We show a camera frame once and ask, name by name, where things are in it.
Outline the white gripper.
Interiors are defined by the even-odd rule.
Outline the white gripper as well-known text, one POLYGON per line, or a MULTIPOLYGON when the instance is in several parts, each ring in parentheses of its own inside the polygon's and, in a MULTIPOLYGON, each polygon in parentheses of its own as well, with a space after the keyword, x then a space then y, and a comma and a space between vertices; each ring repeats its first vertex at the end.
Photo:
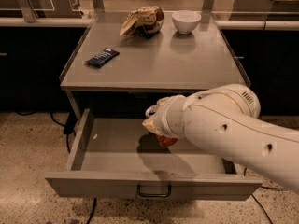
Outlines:
POLYGON ((183 138, 181 116, 186 98, 182 95, 164 97, 157 102, 155 118, 146 118, 142 125, 151 133, 169 138, 183 138))

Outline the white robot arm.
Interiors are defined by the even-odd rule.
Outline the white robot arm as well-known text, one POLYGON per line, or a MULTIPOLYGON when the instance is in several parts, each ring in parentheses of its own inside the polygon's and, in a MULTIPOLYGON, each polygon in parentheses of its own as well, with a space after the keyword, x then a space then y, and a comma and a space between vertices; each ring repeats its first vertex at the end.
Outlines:
POLYGON ((240 84, 164 97, 146 111, 143 126, 159 136, 250 168, 299 193, 299 132, 259 120, 255 93, 240 84))

